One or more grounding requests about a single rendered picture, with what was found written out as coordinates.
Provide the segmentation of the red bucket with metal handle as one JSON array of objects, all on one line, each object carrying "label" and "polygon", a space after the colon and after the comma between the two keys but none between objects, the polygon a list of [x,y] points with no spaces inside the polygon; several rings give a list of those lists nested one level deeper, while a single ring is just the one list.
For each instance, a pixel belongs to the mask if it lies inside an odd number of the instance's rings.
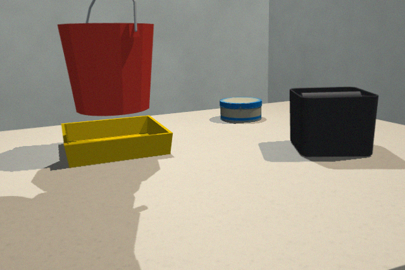
[{"label": "red bucket with metal handle", "polygon": [[59,24],[76,111],[118,116],[149,109],[154,24]]}]

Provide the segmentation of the yellow rectangular tray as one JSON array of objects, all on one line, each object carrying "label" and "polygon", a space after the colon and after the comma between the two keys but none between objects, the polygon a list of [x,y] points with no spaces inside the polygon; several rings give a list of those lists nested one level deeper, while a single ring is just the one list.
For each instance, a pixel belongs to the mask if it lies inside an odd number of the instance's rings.
[{"label": "yellow rectangular tray", "polygon": [[171,154],[173,133],[150,115],[61,127],[69,168]]}]

